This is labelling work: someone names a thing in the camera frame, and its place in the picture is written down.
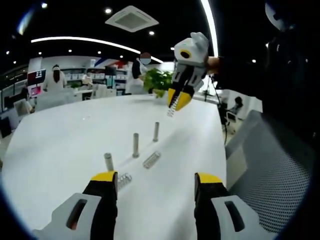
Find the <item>air conditioning vent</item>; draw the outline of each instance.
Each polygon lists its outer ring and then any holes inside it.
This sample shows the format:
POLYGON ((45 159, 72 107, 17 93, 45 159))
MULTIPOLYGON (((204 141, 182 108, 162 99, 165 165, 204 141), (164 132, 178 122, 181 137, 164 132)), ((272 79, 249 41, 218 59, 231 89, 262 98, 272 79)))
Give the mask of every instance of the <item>air conditioning vent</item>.
POLYGON ((131 33, 159 24, 157 20, 135 6, 125 7, 115 13, 105 23, 131 33))

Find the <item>white lab coat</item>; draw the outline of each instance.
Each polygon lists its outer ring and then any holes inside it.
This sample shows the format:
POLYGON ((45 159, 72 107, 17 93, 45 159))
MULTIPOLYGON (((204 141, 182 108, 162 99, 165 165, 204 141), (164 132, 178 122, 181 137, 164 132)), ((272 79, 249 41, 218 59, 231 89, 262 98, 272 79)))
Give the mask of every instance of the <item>white lab coat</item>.
POLYGON ((64 89, 65 85, 67 85, 65 74, 60 71, 60 80, 55 82, 54 73, 49 72, 45 76, 45 80, 43 82, 43 89, 47 89, 48 93, 50 92, 59 92, 64 89))
POLYGON ((84 85, 90 85, 90 86, 93 85, 92 78, 91 78, 90 76, 88 76, 87 74, 83 75, 83 77, 82 77, 82 83, 83 83, 84 85))
MULTIPOLYGON (((143 63, 141 63, 138 58, 137 61, 140 63, 141 74, 145 75, 148 69, 143 65, 143 63)), ((132 95, 148 94, 148 92, 144 89, 144 81, 139 78, 134 79, 132 71, 130 71, 128 74, 127 83, 125 85, 125 92, 132 95)))

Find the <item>white table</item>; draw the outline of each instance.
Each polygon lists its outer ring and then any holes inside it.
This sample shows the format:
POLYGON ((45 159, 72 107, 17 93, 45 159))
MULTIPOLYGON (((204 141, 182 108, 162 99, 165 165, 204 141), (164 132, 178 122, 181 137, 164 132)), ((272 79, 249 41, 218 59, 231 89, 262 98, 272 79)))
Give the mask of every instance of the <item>white table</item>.
POLYGON ((119 174, 132 182, 118 193, 116 240, 195 240, 194 174, 219 176, 226 185, 224 138, 217 106, 191 103, 173 118, 148 95, 76 102, 25 117, 8 146, 4 191, 29 229, 42 229, 52 211, 90 179, 105 172, 111 152, 119 174), (154 143, 155 122, 160 122, 154 143), (133 133, 140 157, 133 159, 133 133), (145 169, 154 151, 161 158, 145 169))
POLYGON ((218 101, 217 97, 216 96, 211 96, 211 95, 204 96, 203 94, 195 94, 195 95, 193 95, 193 99, 199 100, 199 101, 203 101, 203 102, 206 99, 206 102, 208 102, 208 103, 219 104, 219 101, 218 101))

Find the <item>metal cylinder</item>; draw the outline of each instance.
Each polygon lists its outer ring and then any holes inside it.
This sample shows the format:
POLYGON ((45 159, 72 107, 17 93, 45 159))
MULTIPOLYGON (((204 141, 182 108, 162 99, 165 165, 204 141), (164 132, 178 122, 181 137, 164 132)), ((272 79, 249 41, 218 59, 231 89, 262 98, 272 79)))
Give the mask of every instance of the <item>metal cylinder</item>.
POLYGON ((154 134, 153 134, 153 141, 154 142, 158 142, 159 125, 160 125, 160 123, 158 121, 154 125, 154 134))
POLYGON ((133 134, 133 154, 132 157, 137 158, 139 157, 139 134, 133 134))
POLYGON ((107 152, 104 154, 104 160, 105 160, 105 164, 108 172, 114 171, 115 170, 114 163, 112 161, 112 156, 110 152, 107 152))

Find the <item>hand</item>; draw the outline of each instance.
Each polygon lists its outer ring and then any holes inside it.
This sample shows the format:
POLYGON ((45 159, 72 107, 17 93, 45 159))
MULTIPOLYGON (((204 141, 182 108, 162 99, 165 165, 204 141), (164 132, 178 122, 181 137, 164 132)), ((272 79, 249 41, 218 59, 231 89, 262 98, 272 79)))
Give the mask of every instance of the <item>hand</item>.
POLYGON ((140 80, 142 80, 142 81, 145 80, 145 76, 143 76, 143 75, 139 75, 138 78, 139 78, 140 80))
POLYGON ((208 74, 219 74, 220 60, 218 57, 210 56, 207 60, 208 74))

